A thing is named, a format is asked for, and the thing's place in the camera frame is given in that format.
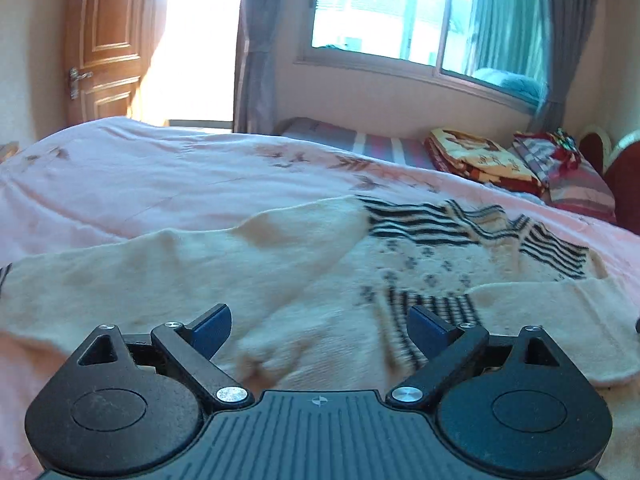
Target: window sill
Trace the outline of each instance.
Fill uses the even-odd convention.
[[[459,77],[439,74],[433,66],[402,59],[374,56],[348,50],[309,48],[299,54],[295,63],[344,68],[347,70],[363,70],[364,72],[404,77],[464,92],[529,115],[533,115],[538,106],[533,101],[516,97],[513,94],[506,93],[504,90],[498,90],[497,87],[493,88],[489,84],[479,84]]]

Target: curtain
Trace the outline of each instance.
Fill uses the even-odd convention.
[[[472,0],[464,72],[493,68],[545,82],[542,38],[539,0]]]
[[[548,20],[548,88],[529,124],[531,132],[556,131],[564,119],[569,88],[593,27],[596,0],[545,0]]]
[[[236,53],[234,132],[275,128],[273,43],[282,0],[241,0]]]

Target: silver screw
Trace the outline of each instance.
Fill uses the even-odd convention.
[[[249,393],[244,388],[238,386],[227,386],[220,388],[216,392],[216,397],[222,402],[242,402],[249,396]]]
[[[422,392],[413,386],[402,386],[393,390],[391,396],[399,402],[418,402],[422,398]]]

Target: beige wall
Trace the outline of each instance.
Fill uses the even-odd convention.
[[[0,0],[0,144],[66,126],[65,0]]]
[[[530,116],[457,90],[397,76],[296,64],[308,0],[285,0],[276,43],[278,120],[308,116],[367,133],[419,136],[450,126],[505,141]],[[566,127],[595,119],[604,50],[605,0],[569,95]]]
[[[597,122],[614,142],[640,129],[640,0],[607,0]]]

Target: door panel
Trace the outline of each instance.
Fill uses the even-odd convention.
[[[156,0],[69,0],[67,69],[85,75],[77,98],[70,85],[71,124],[125,115],[141,119],[136,99],[151,62]]]

